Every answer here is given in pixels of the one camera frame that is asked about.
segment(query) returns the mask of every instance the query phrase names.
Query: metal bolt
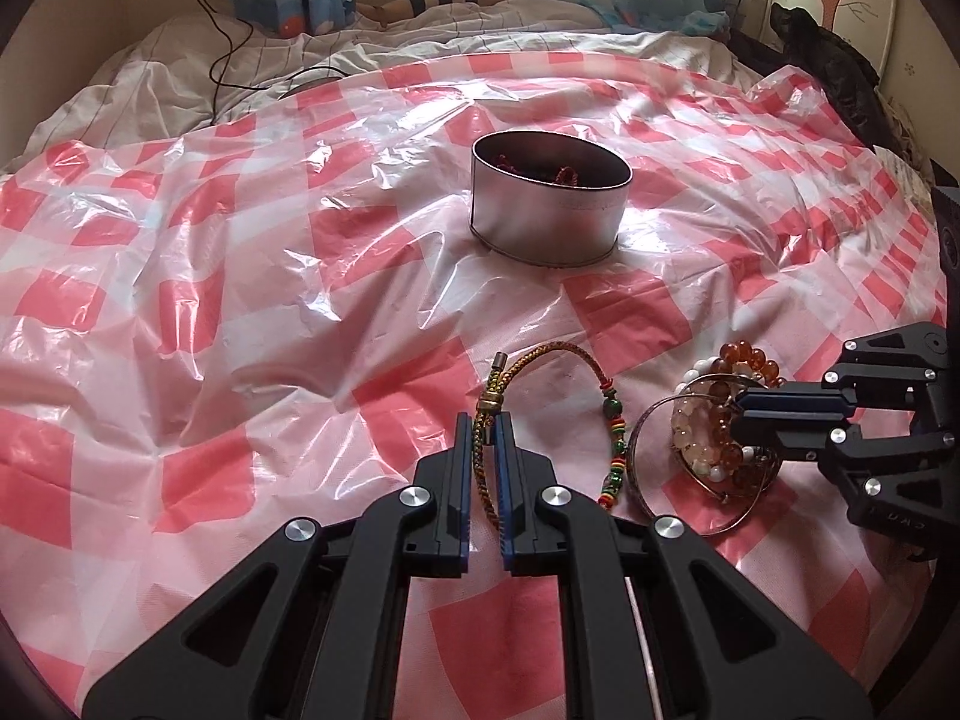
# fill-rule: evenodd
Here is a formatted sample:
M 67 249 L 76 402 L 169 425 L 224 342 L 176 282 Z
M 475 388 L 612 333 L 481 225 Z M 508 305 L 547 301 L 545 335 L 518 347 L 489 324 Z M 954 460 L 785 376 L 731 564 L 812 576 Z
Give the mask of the metal bolt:
M 541 493 L 541 498 L 547 506 L 566 506 L 573 500 L 573 495 L 567 488 L 555 485 L 555 487 L 546 488 L 546 490 Z
M 654 530 L 663 538 L 680 538 L 685 528 L 677 517 L 661 517 L 654 523 Z
M 317 534 L 317 523 L 312 519 L 293 519 L 283 529 L 290 541 L 310 541 Z
M 430 500 L 430 490 L 424 488 L 405 488 L 400 490 L 400 503 L 417 509 Z

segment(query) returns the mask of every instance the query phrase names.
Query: bed sheet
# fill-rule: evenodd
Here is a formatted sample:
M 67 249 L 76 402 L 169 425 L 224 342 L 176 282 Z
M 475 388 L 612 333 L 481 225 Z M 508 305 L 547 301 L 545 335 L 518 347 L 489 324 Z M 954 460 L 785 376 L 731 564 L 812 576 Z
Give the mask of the bed sheet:
M 247 36 L 246 26 L 236 20 L 222 17 L 218 23 L 235 44 Z M 206 127 L 214 95 L 209 68 L 226 50 L 227 42 L 206 15 L 170 20 L 135 47 L 114 56 L 88 87 L 42 122 L 24 156 L 11 168 L 62 141 L 107 148 L 179 137 Z M 744 90 L 760 79 L 716 41 L 673 33 L 613 34 L 592 10 L 570 2 L 451 4 L 386 30 L 361 19 L 354 29 L 319 37 L 280 40 L 257 34 L 233 57 L 226 80 L 265 89 L 222 90 L 217 118 L 233 121 L 296 85 L 328 76 L 327 71 L 301 72 L 318 64 L 356 74 L 441 56 L 516 50 L 594 50 L 659 58 Z
M 629 160 L 611 258 L 537 269 L 472 237 L 470 146 L 508 127 Z M 288 518 L 402 487 L 498 350 L 583 344 L 636 418 L 731 338 L 815 380 L 843 338 L 943 320 L 935 232 L 789 68 L 743 92 L 609 53 L 442 58 L 181 138 L 63 143 L 0 200 L 0 608 L 72 706 Z M 507 406 L 596 495 L 591 376 L 545 359 Z M 649 500 L 702 527 L 666 415 L 650 431 Z M 812 464 L 717 547 L 864 685 L 929 578 Z M 469 575 L 412 587 L 395 716 L 563 717 L 558 614 L 551 581 L 503 574 L 474 495 Z

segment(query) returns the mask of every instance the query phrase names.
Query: wire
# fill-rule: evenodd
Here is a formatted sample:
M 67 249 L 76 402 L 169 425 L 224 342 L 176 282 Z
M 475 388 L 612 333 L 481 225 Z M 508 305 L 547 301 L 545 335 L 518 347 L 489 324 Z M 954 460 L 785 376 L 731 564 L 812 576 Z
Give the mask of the wire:
M 277 83 L 280 83 L 282 81 L 292 82 L 298 76 L 302 76 L 304 73 L 310 73 L 311 71 L 315 71 L 315 70 L 327 70 L 327 71 L 330 71 L 330 73 L 337 73 L 337 74 L 340 74 L 340 76 L 343 77 L 344 79 L 349 77 L 349 73 L 346 73 L 345 71 L 340 70 L 339 68 L 335 68 L 332 65 L 314 65 L 314 66 L 310 66 L 308 68 L 304 68 L 302 70 L 296 71 L 291 76 L 285 77 L 285 79 L 277 79 L 276 81 L 272 81 L 271 83 L 268 83 L 266 85 L 248 86 L 247 84 L 228 83 L 225 79 L 227 77 L 227 70 L 229 69 L 230 60 L 232 60 L 233 56 L 239 50 L 243 49 L 243 47 L 245 47 L 251 41 L 251 39 L 253 39 L 253 35 L 254 33 L 256 33 L 256 27 L 252 23 L 250 23 L 248 20 L 237 17 L 236 20 L 246 25 L 248 31 L 247 31 L 247 36 L 242 41 L 240 41 L 239 44 L 234 44 L 232 35 L 230 35 L 227 32 L 227 30 L 222 28 L 222 26 L 217 22 L 216 17 L 222 16 L 223 14 L 220 13 L 215 7 L 213 7 L 213 5 L 210 4 L 209 0 L 195 0 L 195 1 L 197 1 L 197 4 L 200 6 L 200 9 L 202 9 L 203 12 L 205 12 L 205 14 L 208 16 L 208 18 L 210 19 L 210 23 L 213 24 L 213 28 L 216 29 L 221 35 L 223 35 L 224 38 L 227 38 L 227 43 L 229 44 L 229 50 L 224 55 L 221 55 L 217 59 L 213 60 L 213 63 L 210 65 L 210 69 L 208 71 L 208 77 L 211 83 L 213 83 L 214 85 L 213 101 L 210 105 L 210 108 L 211 108 L 210 124 L 211 125 L 216 124 L 217 122 L 217 107 L 218 107 L 218 101 L 220 98 L 220 90 L 222 89 L 239 89 L 245 92 L 265 92 L 271 89 L 272 87 L 274 87 L 275 84 Z M 223 63 L 223 66 L 219 69 L 219 76 L 216 76 L 218 66 L 220 66 L 221 63 Z

